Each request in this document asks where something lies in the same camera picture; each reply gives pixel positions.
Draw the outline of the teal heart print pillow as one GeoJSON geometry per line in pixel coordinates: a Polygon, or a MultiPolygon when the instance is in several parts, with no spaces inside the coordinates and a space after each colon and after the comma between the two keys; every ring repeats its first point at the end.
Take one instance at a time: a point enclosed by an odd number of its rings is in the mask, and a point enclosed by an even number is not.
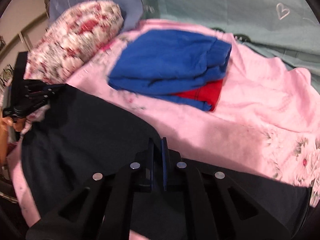
{"type": "Polygon", "coordinates": [[[142,0],[144,19],[200,24],[232,33],[289,69],[304,67],[319,89],[319,17],[306,0],[142,0]]]}

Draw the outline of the red rose floral quilt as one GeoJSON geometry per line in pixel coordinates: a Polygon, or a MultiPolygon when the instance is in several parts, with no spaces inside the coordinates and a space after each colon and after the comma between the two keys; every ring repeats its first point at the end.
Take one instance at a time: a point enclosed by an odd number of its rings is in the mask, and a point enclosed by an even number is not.
{"type": "Polygon", "coordinates": [[[67,9],[29,51],[24,79],[64,83],[119,33],[123,22],[120,6],[111,0],[67,9]]]}

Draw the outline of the folded red garment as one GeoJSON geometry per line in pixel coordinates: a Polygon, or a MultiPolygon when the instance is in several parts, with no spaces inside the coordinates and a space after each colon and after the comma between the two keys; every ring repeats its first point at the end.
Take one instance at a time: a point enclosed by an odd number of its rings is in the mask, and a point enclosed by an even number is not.
{"type": "Polygon", "coordinates": [[[210,81],[200,88],[173,95],[179,98],[194,100],[196,103],[200,103],[200,109],[212,112],[220,98],[222,85],[223,80],[210,81]]]}

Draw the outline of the folded blue pants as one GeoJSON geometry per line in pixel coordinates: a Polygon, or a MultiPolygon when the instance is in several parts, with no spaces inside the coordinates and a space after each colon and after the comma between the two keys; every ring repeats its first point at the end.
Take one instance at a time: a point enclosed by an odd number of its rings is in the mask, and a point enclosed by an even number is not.
{"type": "Polygon", "coordinates": [[[151,30],[122,51],[108,76],[108,84],[116,90],[200,109],[200,103],[173,94],[223,80],[231,51],[230,43],[213,36],[151,30]]]}

